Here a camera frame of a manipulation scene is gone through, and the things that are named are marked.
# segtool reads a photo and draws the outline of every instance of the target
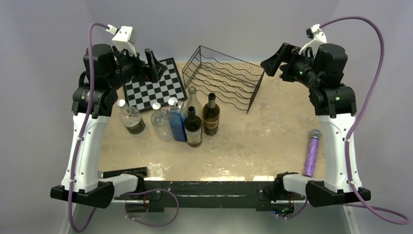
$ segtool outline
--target black and white checkered pattern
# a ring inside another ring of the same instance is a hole
[[[140,112],[152,110],[152,104],[159,102],[162,106],[168,104],[171,97],[186,100],[187,94],[179,76],[173,58],[160,60],[168,68],[158,83],[129,82],[124,86],[126,102],[129,106],[138,108]]]

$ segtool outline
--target wine bottle label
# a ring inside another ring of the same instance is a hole
[[[145,127],[146,127],[146,125],[143,122],[143,119],[141,119],[141,121],[139,121],[138,124],[136,124],[135,126],[132,126],[132,127],[126,127],[126,129],[129,131],[130,134],[139,134],[139,133],[143,132]]]
[[[206,128],[216,128],[218,127],[219,124],[219,119],[217,119],[216,121],[210,122],[207,119],[204,119],[204,126]]]
[[[196,143],[201,142],[202,128],[199,128],[195,132],[191,132],[185,129],[185,133],[187,134],[187,140],[189,143],[196,144]]]

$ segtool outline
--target black handle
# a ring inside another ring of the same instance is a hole
[[[102,178],[110,178],[114,176],[119,176],[124,172],[131,172],[131,173],[136,173],[136,174],[141,174],[143,176],[148,175],[148,168],[147,167],[137,167],[137,168],[130,168],[130,169],[124,169],[124,170],[117,170],[117,171],[109,171],[109,172],[103,172],[102,173]]]

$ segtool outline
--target bottle with liquid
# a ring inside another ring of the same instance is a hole
[[[207,135],[215,135],[218,131],[220,108],[218,104],[215,103],[215,93],[210,93],[208,95],[208,103],[205,104],[203,110],[203,125],[204,133]]]
[[[153,114],[151,117],[153,128],[155,129],[156,135],[161,140],[170,140],[173,138],[172,130],[170,129],[169,119],[167,112],[162,110],[161,104],[158,102],[152,105]]]
[[[196,96],[196,88],[195,86],[190,86],[188,88],[188,93],[189,93],[189,97],[188,97],[188,103],[187,103],[187,116],[189,116],[189,112],[188,112],[188,108],[190,106],[195,107],[195,114],[199,117],[202,118],[202,105],[201,103],[198,101],[198,98]]]
[[[123,99],[117,101],[117,106],[120,108],[119,119],[129,133],[141,134],[146,125],[139,110],[136,107],[128,106]]]
[[[197,116],[193,106],[187,108],[188,116],[185,118],[185,133],[190,147],[198,147],[202,144],[202,121]]]
[[[184,120],[187,115],[184,102],[178,101],[176,97],[171,97],[168,100],[168,104],[167,116],[173,138],[177,141],[186,142],[187,134],[185,134]]]

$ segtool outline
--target black wire wine rack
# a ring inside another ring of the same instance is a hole
[[[264,69],[199,46],[182,70],[185,88],[192,83],[205,95],[214,92],[223,103],[248,114],[260,88]]]

